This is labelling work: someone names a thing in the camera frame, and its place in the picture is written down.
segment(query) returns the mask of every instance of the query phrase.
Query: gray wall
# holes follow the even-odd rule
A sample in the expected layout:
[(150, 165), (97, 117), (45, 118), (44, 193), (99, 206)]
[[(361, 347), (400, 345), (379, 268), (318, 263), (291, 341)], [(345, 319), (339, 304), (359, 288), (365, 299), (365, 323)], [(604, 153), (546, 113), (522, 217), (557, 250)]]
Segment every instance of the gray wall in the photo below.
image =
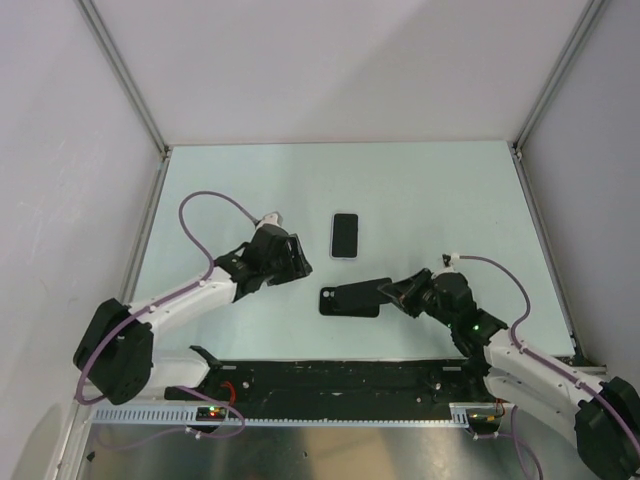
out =
[(36, 480), (158, 156), (71, 0), (1, 2), (0, 72), (0, 478)]
[(614, 0), (524, 149), (578, 334), (640, 387), (640, 2)]

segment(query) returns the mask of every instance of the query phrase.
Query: white backdrop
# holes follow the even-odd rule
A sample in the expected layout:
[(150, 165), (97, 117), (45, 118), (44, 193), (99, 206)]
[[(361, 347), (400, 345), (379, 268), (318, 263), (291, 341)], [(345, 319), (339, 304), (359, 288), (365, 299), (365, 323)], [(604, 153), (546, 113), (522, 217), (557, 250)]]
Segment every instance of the white backdrop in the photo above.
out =
[(158, 156), (72, 1), (3, 2), (0, 71), (0, 478), (38, 480)]
[(586, 0), (96, 0), (170, 144), (513, 140)]

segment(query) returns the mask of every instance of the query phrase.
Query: reflective metal surface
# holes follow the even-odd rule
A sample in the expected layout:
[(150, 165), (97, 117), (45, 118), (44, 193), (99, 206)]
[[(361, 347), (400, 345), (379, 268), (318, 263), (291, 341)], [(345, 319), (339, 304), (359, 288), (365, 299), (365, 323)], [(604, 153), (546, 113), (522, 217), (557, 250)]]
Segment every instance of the reflective metal surface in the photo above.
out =
[[(575, 451), (546, 427), (531, 428), (545, 478), (594, 477)], [(167, 427), (105, 426), (101, 439), (126, 445)], [(228, 440), (176, 433), (130, 451), (95, 449), (79, 479), (216, 480), (502, 480), (524, 478), (509, 440), (474, 442), (458, 429), (248, 428)]]

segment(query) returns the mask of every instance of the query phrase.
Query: black smartphone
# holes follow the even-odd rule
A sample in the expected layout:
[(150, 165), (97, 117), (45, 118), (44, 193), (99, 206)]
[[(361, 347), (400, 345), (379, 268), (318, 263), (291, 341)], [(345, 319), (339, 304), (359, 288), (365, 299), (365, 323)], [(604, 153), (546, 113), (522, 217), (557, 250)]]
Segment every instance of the black smartphone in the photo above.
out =
[(336, 213), (331, 226), (331, 258), (358, 256), (358, 215)]

